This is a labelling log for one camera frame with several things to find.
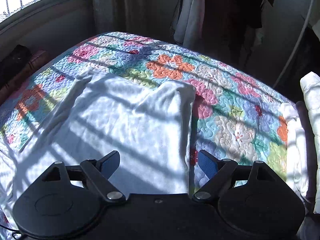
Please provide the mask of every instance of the black cable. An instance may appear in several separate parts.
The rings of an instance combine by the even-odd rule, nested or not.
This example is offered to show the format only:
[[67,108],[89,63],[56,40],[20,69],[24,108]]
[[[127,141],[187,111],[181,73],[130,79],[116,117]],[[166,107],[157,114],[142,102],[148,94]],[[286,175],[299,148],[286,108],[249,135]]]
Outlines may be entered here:
[[19,237],[19,238],[15,238],[15,235],[21,235],[20,232],[12,232],[12,234],[11,234],[11,236],[12,236],[14,239],[20,239],[20,237]]
[[19,232],[19,233],[20,233],[20,231],[19,231],[19,230],[15,230],[15,229],[7,228],[7,227],[5,227],[5,226],[3,226],[3,225],[0,225],[0,227],[2,227],[2,228],[4,228],[4,229],[7,229],[7,230],[9,230],[9,231]]

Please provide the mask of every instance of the curtain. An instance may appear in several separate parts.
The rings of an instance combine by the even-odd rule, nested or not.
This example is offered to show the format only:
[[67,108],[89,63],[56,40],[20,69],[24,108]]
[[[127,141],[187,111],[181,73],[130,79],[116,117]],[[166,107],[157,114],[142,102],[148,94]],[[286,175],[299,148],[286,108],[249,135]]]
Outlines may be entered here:
[[148,0],[93,0],[96,31],[147,36],[147,3]]

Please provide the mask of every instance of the blue gripper pad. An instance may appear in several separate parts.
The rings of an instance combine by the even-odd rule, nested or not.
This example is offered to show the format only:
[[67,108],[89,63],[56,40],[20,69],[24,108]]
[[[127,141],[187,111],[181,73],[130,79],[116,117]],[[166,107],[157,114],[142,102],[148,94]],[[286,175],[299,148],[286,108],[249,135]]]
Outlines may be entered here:
[[198,165],[209,179],[218,172],[217,163],[204,155],[201,151],[198,152]]

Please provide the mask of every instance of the floral quilt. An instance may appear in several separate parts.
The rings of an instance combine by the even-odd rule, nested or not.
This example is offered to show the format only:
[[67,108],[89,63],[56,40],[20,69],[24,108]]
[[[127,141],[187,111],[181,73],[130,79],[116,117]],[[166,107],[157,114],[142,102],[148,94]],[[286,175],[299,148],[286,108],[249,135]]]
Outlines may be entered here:
[[239,164],[262,160],[286,179],[287,127],[279,108],[288,99],[210,57],[119,32],[87,39],[27,79],[0,106],[0,149],[1,145],[9,145],[19,154],[85,66],[114,73],[150,89],[157,89],[170,79],[196,87],[190,153],[195,190],[207,180],[197,165],[201,149],[218,159],[230,158]]

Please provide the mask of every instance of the white towel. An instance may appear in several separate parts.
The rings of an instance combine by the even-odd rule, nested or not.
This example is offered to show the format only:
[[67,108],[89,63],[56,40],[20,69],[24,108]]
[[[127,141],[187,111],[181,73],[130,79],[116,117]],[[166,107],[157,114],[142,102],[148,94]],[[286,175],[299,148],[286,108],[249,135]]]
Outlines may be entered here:
[[299,114],[289,103],[282,103],[280,111],[287,123],[287,185],[306,200],[309,178],[307,169],[306,136]]
[[317,193],[314,212],[320,213],[320,77],[313,72],[305,75],[300,80],[304,102],[308,109],[308,115],[313,133],[317,152]]
[[183,0],[174,40],[183,47],[192,49],[201,38],[203,20],[204,0]]
[[17,198],[53,162],[79,165],[112,150],[120,153],[120,167],[109,181],[126,196],[188,193],[195,93],[186,82],[150,90],[86,69],[20,154],[11,199],[2,204],[9,222]]

